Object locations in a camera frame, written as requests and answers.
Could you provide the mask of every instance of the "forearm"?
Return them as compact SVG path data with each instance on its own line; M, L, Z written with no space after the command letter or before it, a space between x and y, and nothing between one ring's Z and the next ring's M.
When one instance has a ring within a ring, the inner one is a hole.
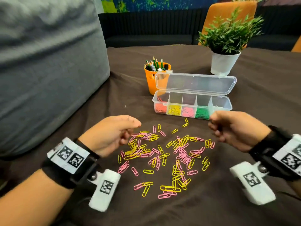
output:
M72 192L40 169L0 199L0 226L50 225Z
M301 198L301 179L294 181L294 182L288 182L288 185L296 192L296 194Z

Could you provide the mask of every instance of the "orange chair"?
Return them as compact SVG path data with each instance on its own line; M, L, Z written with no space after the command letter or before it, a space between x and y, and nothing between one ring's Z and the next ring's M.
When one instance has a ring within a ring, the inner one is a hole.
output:
M301 52L301 36L299 37L296 44L294 45L292 52Z
M253 19L257 7L257 1L233 1L233 2L221 2L212 4L206 15L202 33L206 33L205 27L210 28L210 24L213 24L215 16L221 16L225 20L231 17L231 13L239 7L240 13L237 17L239 19L245 19L246 15L249 15L249 19Z

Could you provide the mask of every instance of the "clear plastic storage box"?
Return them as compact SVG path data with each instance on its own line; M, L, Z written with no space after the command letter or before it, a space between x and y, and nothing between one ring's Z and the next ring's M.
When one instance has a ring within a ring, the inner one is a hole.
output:
M237 82L234 76L158 72L155 78L156 113L208 120L216 110L232 110L225 95Z

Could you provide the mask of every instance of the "person's left hand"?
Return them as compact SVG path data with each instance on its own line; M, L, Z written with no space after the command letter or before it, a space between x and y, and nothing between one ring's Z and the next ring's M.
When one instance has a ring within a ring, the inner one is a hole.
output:
M141 126L141 122L128 115L104 118L79 137L96 154L106 157L120 145L127 144L134 128Z

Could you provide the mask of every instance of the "qr code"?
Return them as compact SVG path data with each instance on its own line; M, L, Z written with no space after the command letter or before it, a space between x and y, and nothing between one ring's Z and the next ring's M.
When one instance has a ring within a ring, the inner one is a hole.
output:
M113 185L114 185L113 182L109 182L107 180L104 180L104 182L103 182L103 184L100 188L100 192L103 192L105 194L110 194Z
M301 160L293 156L291 153L288 153L286 156L284 156L281 162L283 162L285 165L292 168L293 170L297 169L297 167L299 167L299 165L301 164Z
M299 144L294 150L292 150L292 152L301 157L301 144Z
M69 159L68 163L77 168L79 167L83 159L84 158L82 156L80 156L77 153L74 153L74 155Z
M259 181L259 179L256 177L256 175L253 172L247 173L243 177L246 179L249 186L256 186L261 183L261 181Z
M66 146L64 146L62 148L62 150L60 150L60 152L58 153L58 156L62 159L62 160L66 160L71 154L72 154L72 150Z

